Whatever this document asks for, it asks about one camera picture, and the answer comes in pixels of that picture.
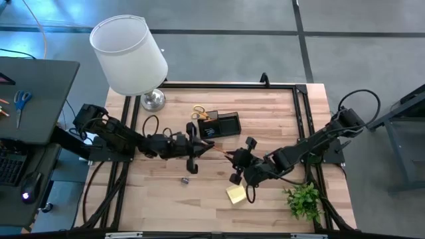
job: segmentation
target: yellow sticky note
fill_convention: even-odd
[[[227,195],[233,204],[246,199],[245,188],[242,185],[233,185],[226,189]]]

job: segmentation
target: green plant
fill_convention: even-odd
[[[297,220],[300,217],[305,217],[307,221],[313,219],[320,223],[320,214],[323,212],[317,209],[319,202],[319,191],[314,189],[313,183],[310,185],[294,186],[294,191],[284,190],[288,194],[288,205],[291,208],[292,215]]]

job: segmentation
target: wooden table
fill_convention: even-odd
[[[330,119],[325,87],[323,84],[308,84],[307,89],[314,127],[318,130]],[[159,118],[159,133],[165,127],[170,127],[173,132],[184,132],[186,123],[191,120],[193,105],[202,104],[207,111],[239,113],[242,133],[214,139],[216,146],[224,150],[246,147],[246,137],[250,136],[258,142],[253,153],[261,157],[279,147],[293,145],[299,137],[294,101],[289,90],[164,89],[163,92],[167,103],[155,114]],[[133,103],[134,98],[131,99],[127,125],[131,120]],[[124,96],[110,90],[106,100],[110,115],[120,119],[123,104]],[[144,120],[151,114],[140,107],[137,132],[141,133]],[[153,133],[155,124],[155,120],[149,120],[146,133]],[[264,181],[256,191],[254,204],[243,201],[233,205],[225,189],[232,185],[228,179],[234,170],[222,153],[210,150],[197,159],[197,175],[186,171],[185,161],[186,158],[168,161],[148,159],[136,153],[129,168],[120,230],[313,232],[311,222],[298,221],[290,216],[286,195],[282,192],[283,188],[292,187],[288,183],[281,180]],[[94,178],[86,204],[88,216],[105,196],[111,165],[104,163]],[[87,181],[94,167],[90,168]],[[342,170],[334,165],[323,165],[323,174],[329,200],[347,223],[355,227]],[[181,177],[189,177],[189,184],[183,185]],[[295,181],[301,181],[303,177],[301,164],[286,176]],[[82,224],[81,208],[80,204],[76,226]],[[113,212],[114,206],[111,207],[109,221],[112,221]]]

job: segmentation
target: yellow-handled scissors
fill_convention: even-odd
[[[211,117],[205,113],[204,106],[195,105],[193,106],[193,113],[191,114],[192,120],[210,120]]]

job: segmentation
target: concrete floor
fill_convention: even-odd
[[[42,24],[93,27],[107,17],[145,17],[151,29],[296,31],[290,0],[27,0]],[[425,33],[425,1],[420,0],[299,0],[305,31]],[[35,22],[20,1],[0,15],[1,26],[33,27]],[[76,60],[80,71],[69,101],[103,105],[108,85],[88,34],[47,33],[48,58]],[[169,64],[169,80],[256,82],[267,72],[272,82],[305,83],[297,36],[154,35]],[[313,81],[324,83],[331,110],[346,93],[359,88],[381,98],[381,115],[400,97],[424,83],[425,38],[306,37]],[[0,31],[0,46],[43,54],[40,33]],[[369,96],[346,101],[365,120],[376,104]],[[71,111],[65,106],[68,127]],[[365,232],[425,238],[425,190],[390,197],[386,190],[401,182],[384,129],[364,132],[345,148],[347,182],[358,228]],[[35,231],[70,228],[80,184],[56,185],[57,192],[75,187],[68,208],[39,217]]]

